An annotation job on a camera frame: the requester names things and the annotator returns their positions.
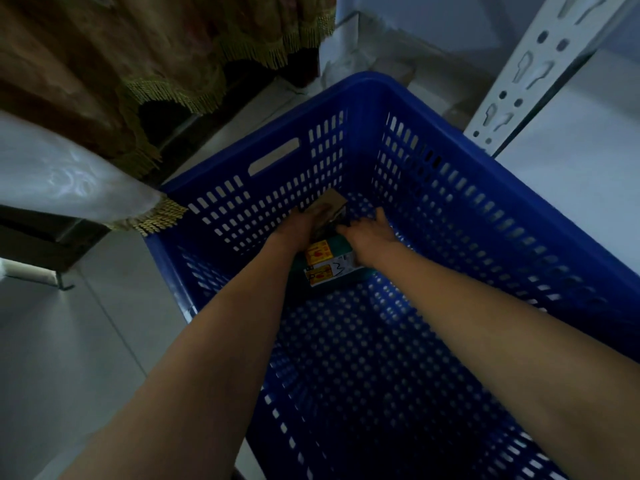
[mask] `basket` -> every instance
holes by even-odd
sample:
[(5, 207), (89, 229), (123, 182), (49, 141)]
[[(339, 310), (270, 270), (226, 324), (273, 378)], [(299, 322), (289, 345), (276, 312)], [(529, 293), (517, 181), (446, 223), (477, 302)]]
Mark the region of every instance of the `basket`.
[[(361, 73), (167, 183), (147, 244), (189, 321), (295, 205), (382, 205), (424, 256), (640, 358), (640, 278), (391, 78)], [(246, 434), (269, 479), (565, 478), (375, 274), (288, 306)]]

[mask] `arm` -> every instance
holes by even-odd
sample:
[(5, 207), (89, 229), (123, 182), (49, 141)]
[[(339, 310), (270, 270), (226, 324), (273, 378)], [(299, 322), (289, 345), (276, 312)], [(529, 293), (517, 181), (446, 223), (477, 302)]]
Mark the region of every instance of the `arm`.
[(231, 477), (278, 331), (289, 268), (324, 210), (295, 210), (283, 222), (61, 478)]
[(572, 478), (640, 475), (640, 365), (397, 242), (382, 209), (339, 229)]

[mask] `person's right arm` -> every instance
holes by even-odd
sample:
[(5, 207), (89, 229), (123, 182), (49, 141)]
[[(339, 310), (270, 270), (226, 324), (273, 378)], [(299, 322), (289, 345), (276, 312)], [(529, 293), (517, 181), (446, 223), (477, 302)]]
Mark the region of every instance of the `person's right arm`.
[(575, 480), (640, 478), (640, 365), (489, 285), (421, 257), (377, 220), (341, 226)]

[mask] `white perforated metal post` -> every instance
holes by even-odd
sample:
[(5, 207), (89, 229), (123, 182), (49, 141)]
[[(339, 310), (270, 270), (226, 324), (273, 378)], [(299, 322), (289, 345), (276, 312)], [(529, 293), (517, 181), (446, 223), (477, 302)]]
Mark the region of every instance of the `white perforated metal post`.
[(465, 136), (493, 156), (626, 1), (546, 0)]

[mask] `tiled floor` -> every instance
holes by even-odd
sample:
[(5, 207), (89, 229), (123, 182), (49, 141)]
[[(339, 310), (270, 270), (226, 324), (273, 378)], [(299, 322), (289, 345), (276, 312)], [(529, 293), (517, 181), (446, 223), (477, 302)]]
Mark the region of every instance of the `tiled floor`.
[[(276, 80), (178, 173), (235, 143), (308, 96)], [(112, 232), (61, 292), (0, 281), (0, 478), (34, 478), (58, 453), (107, 423), (185, 327), (135, 232)], [(246, 442), (236, 466), (263, 479)]]

